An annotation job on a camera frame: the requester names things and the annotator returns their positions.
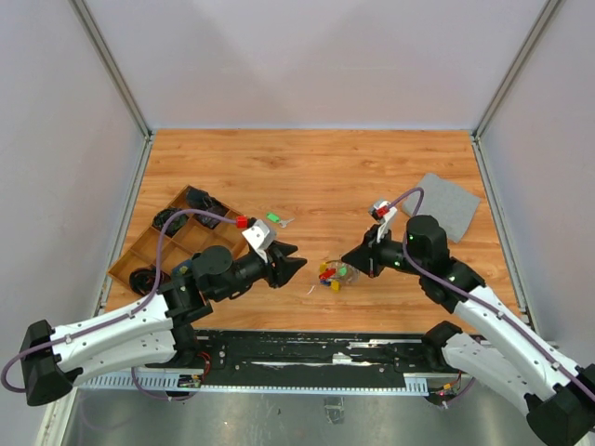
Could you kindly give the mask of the green tagged key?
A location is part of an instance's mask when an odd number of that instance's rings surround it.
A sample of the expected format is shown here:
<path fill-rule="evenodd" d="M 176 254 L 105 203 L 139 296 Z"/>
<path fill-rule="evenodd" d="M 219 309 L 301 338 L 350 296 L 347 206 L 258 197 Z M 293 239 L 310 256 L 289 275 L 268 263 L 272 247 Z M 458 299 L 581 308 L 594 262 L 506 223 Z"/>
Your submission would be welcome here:
<path fill-rule="evenodd" d="M 283 229 L 286 228 L 291 222 L 294 221 L 294 218 L 281 218 L 280 216 L 278 216 L 272 212 L 267 213 L 266 217 L 270 222 L 279 225 Z"/>

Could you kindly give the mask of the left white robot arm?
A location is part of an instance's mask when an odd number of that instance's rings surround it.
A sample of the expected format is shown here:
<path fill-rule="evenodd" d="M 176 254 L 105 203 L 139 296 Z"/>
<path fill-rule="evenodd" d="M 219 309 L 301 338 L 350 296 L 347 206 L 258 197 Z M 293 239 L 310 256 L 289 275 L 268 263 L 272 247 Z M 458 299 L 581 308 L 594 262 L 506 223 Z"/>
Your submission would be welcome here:
<path fill-rule="evenodd" d="M 262 255 L 249 251 L 233 258 L 226 247 L 210 246 L 193 256 L 189 272 L 153 296 L 86 321 L 32 323 L 19 356 L 27 404 L 49 404 L 91 378 L 126 368 L 193 365 L 199 345 L 192 323 L 211 314 L 213 303 L 237 298 L 255 282 L 286 285 L 307 263 L 296 251 L 275 242 Z"/>

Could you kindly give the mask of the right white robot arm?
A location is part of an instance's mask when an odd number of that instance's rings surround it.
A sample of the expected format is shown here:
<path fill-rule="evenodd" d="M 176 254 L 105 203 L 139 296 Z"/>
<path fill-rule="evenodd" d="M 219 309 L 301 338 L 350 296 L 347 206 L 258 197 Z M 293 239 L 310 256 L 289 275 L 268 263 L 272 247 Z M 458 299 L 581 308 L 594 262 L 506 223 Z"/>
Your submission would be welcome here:
<path fill-rule="evenodd" d="M 427 215 L 406 223 L 396 242 L 386 223 L 371 227 L 342 262 L 371 278 L 383 269 L 417 275 L 424 294 L 474 327 L 484 347 L 451 322 L 423 337 L 421 360 L 433 372 L 470 375 L 514 405 L 547 445 L 576 445 L 594 428 L 594 367 L 582 367 L 522 322 L 485 280 L 451 256 L 445 231 Z"/>

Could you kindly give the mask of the keyring with coloured keys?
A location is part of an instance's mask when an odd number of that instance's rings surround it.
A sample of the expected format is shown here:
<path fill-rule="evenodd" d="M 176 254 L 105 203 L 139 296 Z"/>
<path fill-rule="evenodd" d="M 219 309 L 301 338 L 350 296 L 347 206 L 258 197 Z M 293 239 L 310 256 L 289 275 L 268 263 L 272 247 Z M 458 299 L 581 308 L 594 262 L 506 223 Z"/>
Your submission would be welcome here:
<path fill-rule="evenodd" d="M 354 284 L 360 271 L 340 260 L 328 260 L 319 267 L 318 281 L 322 286 L 339 292 L 346 286 Z"/>

